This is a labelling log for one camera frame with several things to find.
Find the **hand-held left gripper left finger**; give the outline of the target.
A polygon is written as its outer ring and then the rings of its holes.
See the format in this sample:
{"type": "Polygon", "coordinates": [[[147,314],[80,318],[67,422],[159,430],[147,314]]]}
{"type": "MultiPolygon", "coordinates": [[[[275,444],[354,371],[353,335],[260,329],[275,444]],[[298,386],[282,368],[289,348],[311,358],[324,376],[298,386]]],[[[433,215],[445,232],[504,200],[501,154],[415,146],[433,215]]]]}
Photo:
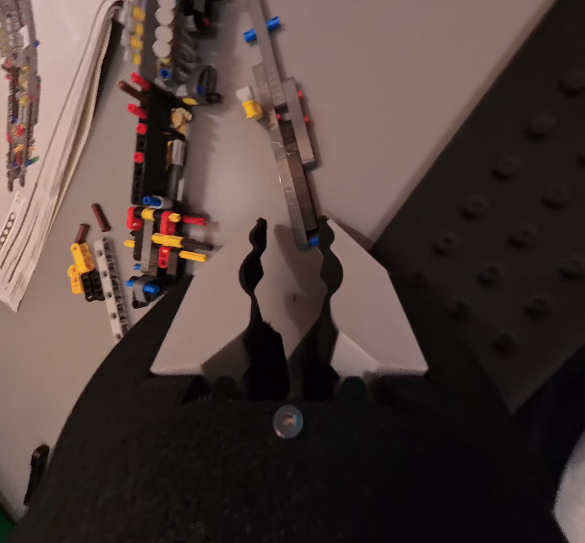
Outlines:
{"type": "Polygon", "coordinates": [[[267,221],[258,218],[194,273],[150,371],[242,382],[250,399],[285,399],[289,369],[282,335],[256,296],[267,221]]]}

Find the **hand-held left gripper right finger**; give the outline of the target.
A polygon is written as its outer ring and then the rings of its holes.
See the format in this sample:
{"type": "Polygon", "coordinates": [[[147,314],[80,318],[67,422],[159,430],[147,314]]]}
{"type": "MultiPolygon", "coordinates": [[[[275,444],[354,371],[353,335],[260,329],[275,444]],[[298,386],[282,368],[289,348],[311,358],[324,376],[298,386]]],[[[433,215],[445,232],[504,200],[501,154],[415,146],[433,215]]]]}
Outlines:
{"type": "Polygon", "coordinates": [[[388,271],[326,217],[318,249],[326,293],[303,337],[303,398],[332,399],[349,378],[423,378],[428,363],[388,271]]]}

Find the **multicoloured lego chassis assembly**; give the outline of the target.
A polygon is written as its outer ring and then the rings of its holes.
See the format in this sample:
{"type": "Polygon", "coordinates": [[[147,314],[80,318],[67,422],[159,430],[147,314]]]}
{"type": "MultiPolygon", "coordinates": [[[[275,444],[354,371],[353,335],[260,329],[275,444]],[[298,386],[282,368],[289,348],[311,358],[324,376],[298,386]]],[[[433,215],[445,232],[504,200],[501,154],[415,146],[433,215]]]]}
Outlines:
{"type": "Polygon", "coordinates": [[[135,68],[119,89],[130,98],[136,141],[126,227],[135,274],[126,282],[133,308],[145,308],[184,274],[186,263],[205,262],[213,245],[192,240],[186,225],[207,225],[188,216],[182,188],[189,125],[195,108],[219,104],[218,72],[204,63],[201,41],[214,35],[222,0],[127,0],[121,45],[135,68]]]}

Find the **grey lego side beam assembly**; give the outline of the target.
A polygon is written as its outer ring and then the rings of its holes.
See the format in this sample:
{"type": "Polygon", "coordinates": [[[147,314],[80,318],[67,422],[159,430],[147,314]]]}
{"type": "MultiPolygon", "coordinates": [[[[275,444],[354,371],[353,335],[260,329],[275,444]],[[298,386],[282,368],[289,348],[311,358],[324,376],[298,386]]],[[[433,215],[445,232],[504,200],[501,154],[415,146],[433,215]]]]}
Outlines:
{"type": "Polygon", "coordinates": [[[280,25],[269,23],[262,0],[245,0],[245,4],[252,21],[245,41],[258,46],[261,60],[253,67],[256,91],[243,107],[248,118],[264,123],[267,129],[294,242],[299,251],[306,252],[319,241],[318,218],[307,179],[307,171],[317,164],[309,120],[296,79],[284,77],[274,50],[271,32],[280,25]]]}

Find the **light grey lego beam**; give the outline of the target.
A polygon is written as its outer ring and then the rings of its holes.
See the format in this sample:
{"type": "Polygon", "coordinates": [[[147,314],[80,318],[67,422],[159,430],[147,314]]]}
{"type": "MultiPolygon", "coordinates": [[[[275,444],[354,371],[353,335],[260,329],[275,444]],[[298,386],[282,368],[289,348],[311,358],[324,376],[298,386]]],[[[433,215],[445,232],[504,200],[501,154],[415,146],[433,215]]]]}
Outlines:
{"type": "Polygon", "coordinates": [[[119,276],[113,240],[102,237],[94,242],[97,270],[104,292],[106,311],[115,343],[129,332],[129,321],[123,280],[119,276]]]}

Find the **black lego connector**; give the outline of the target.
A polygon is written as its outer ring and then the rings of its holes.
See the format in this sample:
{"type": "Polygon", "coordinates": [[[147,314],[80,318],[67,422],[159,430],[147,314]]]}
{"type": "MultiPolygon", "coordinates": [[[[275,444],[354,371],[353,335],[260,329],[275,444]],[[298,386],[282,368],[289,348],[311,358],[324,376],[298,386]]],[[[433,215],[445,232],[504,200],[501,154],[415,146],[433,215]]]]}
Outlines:
{"type": "Polygon", "coordinates": [[[105,301],[105,294],[101,283],[101,276],[97,269],[92,269],[81,275],[84,297],[87,302],[105,301]]]}

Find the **lego instruction booklet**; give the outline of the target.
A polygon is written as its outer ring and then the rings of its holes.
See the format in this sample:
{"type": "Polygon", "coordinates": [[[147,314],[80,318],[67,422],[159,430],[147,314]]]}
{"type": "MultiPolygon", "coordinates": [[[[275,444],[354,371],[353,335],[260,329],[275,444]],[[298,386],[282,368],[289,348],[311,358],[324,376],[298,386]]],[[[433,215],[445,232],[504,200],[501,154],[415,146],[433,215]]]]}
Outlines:
{"type": "Polygon", "coordinates": [[[87,140],[128,0],[1,0],[1,303],[18,311],[87,140]]]}

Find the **black perforated panel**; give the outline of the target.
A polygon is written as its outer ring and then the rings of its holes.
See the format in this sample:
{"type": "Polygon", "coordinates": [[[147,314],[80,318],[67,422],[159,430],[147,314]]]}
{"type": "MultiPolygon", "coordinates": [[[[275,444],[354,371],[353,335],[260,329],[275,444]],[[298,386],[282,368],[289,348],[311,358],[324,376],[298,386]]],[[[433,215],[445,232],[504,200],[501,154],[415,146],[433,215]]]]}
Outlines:
{"type": "Polygon", "coordinates": [[[429,374],[509,411],[584,345],[584,0],[556,0],[371,254],[429,374]]]}

